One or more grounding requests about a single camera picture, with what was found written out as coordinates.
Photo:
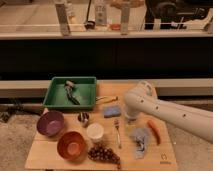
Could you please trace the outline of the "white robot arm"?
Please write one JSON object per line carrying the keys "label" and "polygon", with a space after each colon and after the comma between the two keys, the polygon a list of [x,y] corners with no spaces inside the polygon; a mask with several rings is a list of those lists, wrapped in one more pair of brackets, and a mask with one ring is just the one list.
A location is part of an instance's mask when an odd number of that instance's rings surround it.
{"label": "white robot arm", "polygon": [[129,89],[124,104],[128,120],[136,120],[144,112],[213,144],[213,112],[160,100],[155,87],[147,81]]}

